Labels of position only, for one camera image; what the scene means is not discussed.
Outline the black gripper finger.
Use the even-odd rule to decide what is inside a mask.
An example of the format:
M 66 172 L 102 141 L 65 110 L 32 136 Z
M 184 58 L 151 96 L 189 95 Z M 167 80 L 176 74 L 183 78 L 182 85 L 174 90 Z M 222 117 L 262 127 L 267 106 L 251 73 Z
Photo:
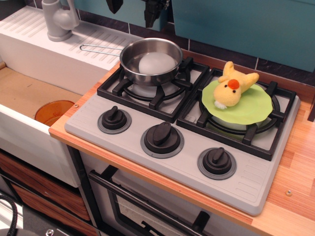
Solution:
M 145 28 L 152 28 L 156 19 L 160 17 L 161 12 L 169 7 L 169 0 L 145 0 Z
M 123 5 L 123 0 L 106 0 L 107 6 L 109 10 L 113 13 L 116 14 L 121 6 Z

